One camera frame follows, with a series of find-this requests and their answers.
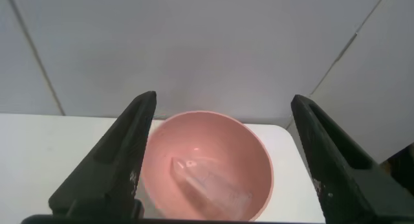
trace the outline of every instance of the bowl rim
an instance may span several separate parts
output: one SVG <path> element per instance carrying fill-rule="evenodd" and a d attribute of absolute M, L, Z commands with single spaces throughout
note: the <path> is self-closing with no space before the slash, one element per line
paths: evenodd
<path fill-rule="evenodd" d="M 153 136 L 155 135 L 154 133 L 155 132 L 157 132 L 159 129 L 160 129 L 160 127 L 162 127 L 164 124 L 166 124 L 167 122 L 169 122 L 169 121 L 171 121 L 171 120 L 173 120 L 174 118 L 177 118 L 177 117 L 180 117 L 180 116 L 182 116 L 182 115 L 188 115 L 188 114 L 194 114 L 194 113 L 208 113 L 208 114 L 213 114 L 213 115 L 219 115 L 219 116 L 221 116 L 221 117 L 224 117 L 224 118 L 227 118 L 227 119 L 229 119 L 229 120 L 232 120 L 233 122 L 235 122 L 235 123 L 237 123 L 237 124 L 239 124 L 239 125 L 241 125 L 242 127 L 244 127 L 248 132 L 250 132 L 255 138 L 256 138 L 256 140 L 260 143 L 260 145 L 261 145 L 261 147 L 262 147 L 262 149 L 265 151 L 265 153 L 266 153 L 266 156 L 267 156 L 267 159 L 268 159 L 268 161 L 269 161 L 269 164 L 270 164 L 270 176 L 271 176 L 271 180 L 270 180 L 270 190 L 269 190 L 269 193 L 268 193 L 268 196 L 267 196 L 267 198 L 266 198 L 266 201 L 265 201 L 265 203 L 263 204 L 263 206 L 260 208 L 260 210 L 252 217 L 252 218 L 250 218 L 249 219 L 249 221 L 254 221 L 254 220 L 256 220 L 262 213 L 263 213 L 263 211 L 266 209 L 266 207 L 267 207 L 267 205 L 268 205 L 268 203 L 269 203 L 269 201 L 270 201 L 270 198 L 272 197 L 272 194 L 273 194 L 273 189 L 274 189 L 274 170 L 273 170 L 273 162 L 272 162 L 272 159 L 270 158 L 270 155 L 269 155 L 269 153 L 267 152 L 267 149 L 266 149 L 266 147 L 265 147 L 265 145 L 263 144 L 263 142 L 260 140 L 260 138 L 252 131 L 252 130 L 250 130 L 248 127 L 246 127 L 242 122 L 240 122 L 240 121 L 238 121 L 238 120 L 236 120 L 235 118 L 233 118 L 233 117 L 229 117 L 228 115 L 225 115 L 225 114 L 222 114 L 222 113 L 217 113 L 217 112 L 214 112 L 214 111 L 205 111 L 205 110 L 198 110 L 198 111 L 185 111 L 185 112 L 182 112 L 182 113 L 178 113 L 178 114 L 176 114 L 176 115 L 173 115 L 173 116 L 171 116 L 171 117 L 169 117 L 169 118 L 167 118 L 166 120 L 164 120 L 163 121 L 163 123 L 161 123 L 156 129 L 154 129 L 154 131 L 151 133 L 151 135 L 150 136 L 148 136 L 148 140 L 147 140 L 147 144 L 148 144 L 148 142 L 153 138 Z M 142 183 L 143 183 L 143 185 L 144 185 L 144 188 L 145 188 L 145 192 L 147 193 L 147 195 L 149 196 L 149 198 L 150 198 L 150 200 L 151 200 L 151 202 L 152 203 L 154 203 L 154 205 L 155 205 L 155 208 L 157 208 L 157 202 L 154 200 L 154 199 L 152 199 L 151 198 L 151 194 L 149 193 L 149 191 L 148 191 L 148 189 L 147 189 L 147 186 L 146 186 L 146 184 L 145 184 L 145 177 L 144 176 L 142 176 L 141 177 L 141 180 L 142 180 Z M 165 212 L 162 210 L 162 209 L 159 209 L 159 211 L 165 216 Z"/>

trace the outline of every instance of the tile grout line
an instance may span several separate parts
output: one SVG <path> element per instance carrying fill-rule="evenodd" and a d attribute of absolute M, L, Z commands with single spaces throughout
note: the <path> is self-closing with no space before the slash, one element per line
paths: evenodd
<path fill-rule="evenodd" d="M 335 66 L 335 64 L 341 60 L 342 56 L 345 54 L 345 52 L 348 50 L 348 48 L 351 46 L 352 42 L 356 39 L 356 37 L 358 36 L 359 31 L 361 30 L 361 28 L 363 27 L 363 25 L 365 24 L 365 22 L 368 20 L 369 17 L 371 17 L 372 13 L 376 10 L 376 8 L 378 7 L 378 5 L 382 2 L 382 0 L 378 0 L 378 2 L 376 3 L 376 5 L 374 6 L 374 8 L 370 11 L 370 13 L 368 13 L 367 17 L 362 21 L 361 25 L 357 28 L 356 32 L 354 33 L 354 35 L 351 37 L 351 39 L 349 39 L 349 41 L 347 42 L 347 44 L 345 45 L 345 47 L 341 50 L 341 52 L 339 53 L 339 55 L 336 57 L 336 59 L 334 60 L 334 62 L 332 63 L 332 65 L 329 67 L 328 71 L 325 73 L 325 75 L 323 75 L 322 79 L 319 81 L 319 83 L 316 85 L 315 89 L 313 89 L 313 91 L 308 95 L 308 97 L 311 97 L 311 95 L 313 95 L 315 93 L 315 91 L 319 88 L 319 86 L 321 85 L 321 83 L 323 82 L 323 80 L 326 78 L 326 76 L 329 74 L 329 72 L 331 71 L 331 69 Z M 290 117 L 290 122 L 287 125 L 287 127 L 285 129 L 289 129 L 289 127 L 293 124 L 294 119 L 293 119 L 293 115 L 289 116 Z"/>
<path fill-rule="evenodd" d="M 17 8 L 16 2 L 14 0 L 8 0 L 8 2 L 10 3 L 10 6 L 12 7 L 12 10 L 14 12 L 14 15 L 16 16 L 17 22 L 19 23 L 19 25 L 21 27 L 21 30 L 23 31 L 23 34 L 26 37 L 26 40 L 29 44 L 29 47 L 30 47 L 30 49 L 33 53 L 33 56 L 35 57 L 35 60 L 37 61 L 38 65 L 40 67 L 40 71 L 42 73 L 42 76 L 46 81 L 46 85 L 49 88 L 49 91 L 52 93 L 52 97 L 53 97 L 53 99 L 56 103 L 56 106 L 58 107 L 60 114 L 65 116 L 66 115 L 65 111 L 63 110 L 62 105 L 61 105 L 61 103 L 58 99 L 58 96 L 57 96 L 55 90 L 53 89 L 52 82 L 50 81 L 50 78 L 47 76 L 47 72 L 45 70 L 45 67 L 44 67 L 41 59 L 40 59 L 39 52 L 38 52 L 37 48 L 35 47 L 34 42 L 33 42 L 32 38 L 30 37 L 30 34 L 28 33 L 28 28 L 25 25 L 25 22 L 23 21 L 23 18 L 21 16 L 20 12 L 19 12 L 19 9 Z"/>

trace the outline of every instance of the white wall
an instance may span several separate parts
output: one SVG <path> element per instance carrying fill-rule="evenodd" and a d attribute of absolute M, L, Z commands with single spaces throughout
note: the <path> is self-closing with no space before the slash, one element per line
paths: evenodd
<path fill-rule="evenodd" d="M 378 0 L 16 0 L 68 115 L 208 109 L 289 122 Z"/>
<path fill-rule="evenodd" d="M 0 0 L 0 113 L 60 114 L 7 0 Z"/>
<path fill-rule="evenodd" d="M 377 162 L 414 142 L 414 0 L 383 0 L 311 98 Z"/>

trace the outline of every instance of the white table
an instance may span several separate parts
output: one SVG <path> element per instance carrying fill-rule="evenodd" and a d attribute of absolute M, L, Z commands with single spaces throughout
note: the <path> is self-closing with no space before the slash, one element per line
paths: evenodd
<path fill-rule="evenodd" d="M 49 197 L 114 120 L 0 114 L 1 223 L 50 214 Z M 154 120 L 151 131 L 161 123 Z M 262 140 L 274 164 L 272 198 L 257 220 L 324 223 L 311 179 L 289 133 L 279 126 L 246 126 Z M 145 217 L 161 217 L 142 185 L 136 196 L 145 204 Z"/>

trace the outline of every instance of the pink bowl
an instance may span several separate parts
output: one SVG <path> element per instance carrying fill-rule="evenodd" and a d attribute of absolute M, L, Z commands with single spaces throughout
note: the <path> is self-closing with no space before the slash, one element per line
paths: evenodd
<path fill-rule="evenodd" d="M 211 161 L 215 171 L 252 194 L 241 220 L 255 220 L 273 188 L 270 158 L 260 140 L 237 120 L 210 111 L 167 119 L 148 139 L 141 177 L 157 209 L 170 219 L 226 219 L 209 215 L 182 191 L 171 174 L 173 157 Z"/>

